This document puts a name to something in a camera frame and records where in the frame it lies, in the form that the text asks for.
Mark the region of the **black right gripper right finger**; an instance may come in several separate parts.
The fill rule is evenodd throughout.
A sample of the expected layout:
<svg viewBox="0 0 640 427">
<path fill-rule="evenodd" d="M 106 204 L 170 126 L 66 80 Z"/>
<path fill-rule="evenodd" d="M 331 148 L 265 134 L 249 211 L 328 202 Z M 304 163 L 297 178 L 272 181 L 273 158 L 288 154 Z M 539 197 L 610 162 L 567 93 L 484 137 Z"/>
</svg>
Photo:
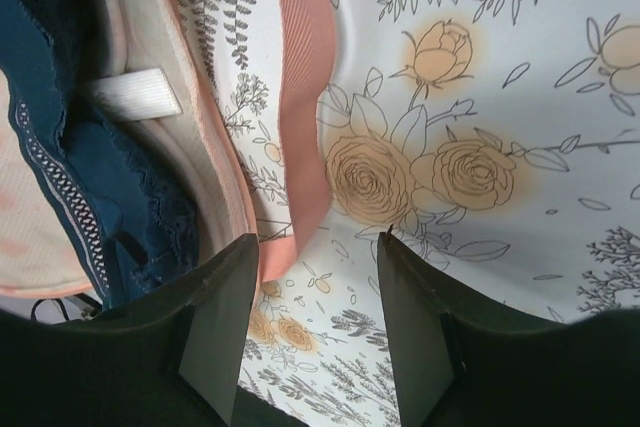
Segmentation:
<svg viewBox="0 0 640 427">
<path fill-rule="evenodd" d="M 562 324 L 429 265 L 390 232 L 377 268 L 405 426 L 635 426 L 639 314 Z"/>
</svg>

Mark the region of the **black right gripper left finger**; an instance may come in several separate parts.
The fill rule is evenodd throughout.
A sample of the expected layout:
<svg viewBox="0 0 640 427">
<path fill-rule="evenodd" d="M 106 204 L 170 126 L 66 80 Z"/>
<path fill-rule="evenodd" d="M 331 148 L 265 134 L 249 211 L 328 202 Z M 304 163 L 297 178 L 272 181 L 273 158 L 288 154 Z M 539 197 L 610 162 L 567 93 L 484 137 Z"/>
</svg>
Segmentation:
<svg viewBox="0 0 640 427">
<path fill-rule="evenodd" d="M 227 426 L 259 246 L 245 234 L 206 264 L 89 321 L 1 315 L 5 426 Z"/>
</svg>

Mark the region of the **navy blue lace bra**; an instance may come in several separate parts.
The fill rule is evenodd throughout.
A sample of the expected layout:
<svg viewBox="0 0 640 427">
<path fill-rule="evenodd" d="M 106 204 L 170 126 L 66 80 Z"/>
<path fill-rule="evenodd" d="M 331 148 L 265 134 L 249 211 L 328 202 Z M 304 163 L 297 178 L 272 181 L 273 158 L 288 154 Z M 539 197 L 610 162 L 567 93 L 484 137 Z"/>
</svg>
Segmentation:
<svg viewBox="0 0 640 427">
<path fill-rule="evenodd" d="M 196 208 L 153 153 L 81 97 L 91 0 L 1 0 L 1 67 L 20 152 L 103 304 L 138 299 L 194 269 Z"/>
</svg>

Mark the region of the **peach floral mesh laundry bag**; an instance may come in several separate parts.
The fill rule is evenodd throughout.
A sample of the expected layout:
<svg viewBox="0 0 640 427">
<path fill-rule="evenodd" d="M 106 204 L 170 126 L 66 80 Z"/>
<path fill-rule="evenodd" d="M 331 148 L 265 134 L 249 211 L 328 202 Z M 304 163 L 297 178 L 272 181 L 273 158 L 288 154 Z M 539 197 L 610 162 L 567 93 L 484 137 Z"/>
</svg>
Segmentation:
<svg viewBox="0 0 640 427">
<path fill-rule="evenodd" d="M 94 31 L 78 94 L 156 155 L 194 203 L 196 267 L 258 230 L 214 77 L 243 105 L 267 109 L 280 140 L 290 227 L 260 243 L 256 287 L 281 277 L 329 207 L 316 124 L 335 55 L 329 0 L 91 1 Z M 20 152 L 9 102 L 1 67 L 1 292 L 24 299 L 96 293 L 79 269 L 62 269 L 71 244 Z"/>
</svg>

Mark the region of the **floral patterned table mat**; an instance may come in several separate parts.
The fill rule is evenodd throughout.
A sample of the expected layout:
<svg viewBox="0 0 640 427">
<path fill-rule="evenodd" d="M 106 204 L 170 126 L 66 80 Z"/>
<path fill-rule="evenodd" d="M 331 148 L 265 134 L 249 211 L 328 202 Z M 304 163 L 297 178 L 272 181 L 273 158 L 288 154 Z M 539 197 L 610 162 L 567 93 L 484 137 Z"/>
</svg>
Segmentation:
<svg viewBox="0 0 640 427">
<path fill-rule="evenodd" d="M 397 426 L 376 250 L 571 323 L 639 304 L 639 0 L 324 0 L 332 206 L 251 315 L 239 384 L 310 426 Z"/>
</svg>

